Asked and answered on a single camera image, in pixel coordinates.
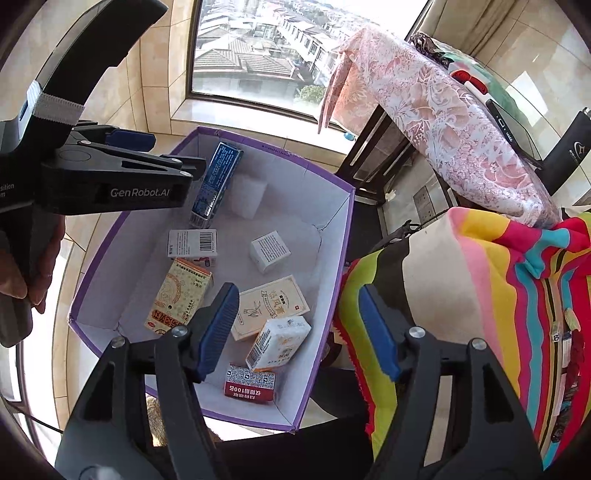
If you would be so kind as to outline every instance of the red object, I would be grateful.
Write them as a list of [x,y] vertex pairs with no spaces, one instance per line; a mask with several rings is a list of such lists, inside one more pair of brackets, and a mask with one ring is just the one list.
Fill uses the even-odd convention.
[[224,395],[249,401],[273,401],[275,374],[252,372],[249,368],[230,364],[224,383]]
[[452,74],[450,74],[450,76],[454,80],[457,80],[458,82],[460,82],[461,84],[464,84],[466,82],[470,82],[483,95],[486,95],[488,93],[488,88],[486,87],[486,85],[484,83],[482,83],[476,77],[473,77],[466,70],[456,70],[455,72],[453,72]]

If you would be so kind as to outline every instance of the electrical outlet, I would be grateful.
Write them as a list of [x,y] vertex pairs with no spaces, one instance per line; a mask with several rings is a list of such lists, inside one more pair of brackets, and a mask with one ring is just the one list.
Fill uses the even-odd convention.
[[429,196],[427,187],[421,187],[421,189],[413,196],[414,206],[417,208],[418,219],[421,223],[426,223],[433,217],[435,217],[435,208],[433,202]]

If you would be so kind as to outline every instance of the blue medicine box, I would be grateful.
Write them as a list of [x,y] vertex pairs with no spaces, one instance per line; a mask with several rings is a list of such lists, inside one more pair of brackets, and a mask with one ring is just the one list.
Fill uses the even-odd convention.
[[195,228],[209,228],[232,173],[244,151],[227,143],[220,143],[207,168],[205,178],[191,209],[190,223]]

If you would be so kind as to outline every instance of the qr code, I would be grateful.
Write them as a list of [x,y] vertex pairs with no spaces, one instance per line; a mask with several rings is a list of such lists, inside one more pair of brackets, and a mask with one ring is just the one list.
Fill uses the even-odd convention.
[[226,373],[226,381],[259,388],[275,388],[273,372],[251,372],[248,368],[230,365]]

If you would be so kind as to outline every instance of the window sill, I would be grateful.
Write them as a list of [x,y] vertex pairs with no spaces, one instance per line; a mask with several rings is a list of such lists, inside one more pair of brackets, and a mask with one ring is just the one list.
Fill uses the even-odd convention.
[[278,146],[288,150],[290,142],[299,142],[346,155],[355,143],[347,140],[343,132],[331,128],[325,128],[318,134],[317,125],[311,122],[245,106],[205,100],[186,99],[171,120],[173,130],[175,121],[180,121],[268,135],[279,143],[284,140],[284,144]]

